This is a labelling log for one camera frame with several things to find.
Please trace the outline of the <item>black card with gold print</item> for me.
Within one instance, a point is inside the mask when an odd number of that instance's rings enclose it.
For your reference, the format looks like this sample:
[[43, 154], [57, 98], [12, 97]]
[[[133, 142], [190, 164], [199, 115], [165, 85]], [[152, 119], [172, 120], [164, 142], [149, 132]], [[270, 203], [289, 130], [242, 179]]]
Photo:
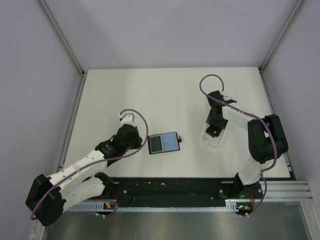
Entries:
[[206, 129], [205, 133], [208, 134], [212, 138], [218, 138], [221, 134], [223, 129], [214, 126], [214, 125], [209, 125], [209, 127]]

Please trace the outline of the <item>black leather card holder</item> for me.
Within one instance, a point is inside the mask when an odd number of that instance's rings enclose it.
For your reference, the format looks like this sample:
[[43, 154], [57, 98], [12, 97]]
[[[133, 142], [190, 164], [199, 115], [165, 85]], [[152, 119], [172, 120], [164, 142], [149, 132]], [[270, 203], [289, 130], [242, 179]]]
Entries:
[[[151, 152], [150, 137], [155, 137], [155, 136], [161, 137], [162, 152], [156, 152], [156, 153]], [[162, 133], [162, 134], [149, 135], [147, 137], [148, 152], [150, 155], [176, 152], [181, 149], [180, 148], [181, 142], [182, 142], [182, 137], [177, 132], [168, 132], [168, 133]]]

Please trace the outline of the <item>black credit card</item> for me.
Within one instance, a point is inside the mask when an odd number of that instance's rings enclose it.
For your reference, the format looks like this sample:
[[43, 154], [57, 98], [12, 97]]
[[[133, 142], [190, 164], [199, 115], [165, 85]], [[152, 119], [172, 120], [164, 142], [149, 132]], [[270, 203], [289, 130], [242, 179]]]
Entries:
[[150, 150], [152, 153], [162, 152], [162, 141], [160, 136], [152, 136], [149, 139], [150, 142]]

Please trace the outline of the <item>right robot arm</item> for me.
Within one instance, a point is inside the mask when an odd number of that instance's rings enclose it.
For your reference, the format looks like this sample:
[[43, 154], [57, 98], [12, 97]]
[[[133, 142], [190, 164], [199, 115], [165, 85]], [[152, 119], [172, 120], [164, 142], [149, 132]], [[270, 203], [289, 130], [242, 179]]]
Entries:
[[202, 140], [213, 147], [222, 145], [232, 122], [247, 131], [249, 158], [233, 179], [232, 193], [245, 198], [259, 183], [262, 166], [277, 159], [289, 149], [287, 138], [278, 115], [257, 115], [241, 109], [237, 101], [227, 99], [220, 91], [208, 94], [210, 111]]

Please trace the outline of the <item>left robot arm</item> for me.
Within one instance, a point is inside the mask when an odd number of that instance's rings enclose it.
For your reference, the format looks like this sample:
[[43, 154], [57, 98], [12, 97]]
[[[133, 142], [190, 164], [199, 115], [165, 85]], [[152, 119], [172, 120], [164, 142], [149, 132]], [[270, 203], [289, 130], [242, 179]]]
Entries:
[[128, 151], [136, 154], [146, 142], [136, 126], [124, 124], [115, 135], [100, 142], [76, 163], [49, 176], [40, 174], [34, 179], [25, 201], [31, 211], [30, 219], [46, 227], [70, 207], [85, 200], [115, 201], [114, 182], [103, 170], [130, 157]]

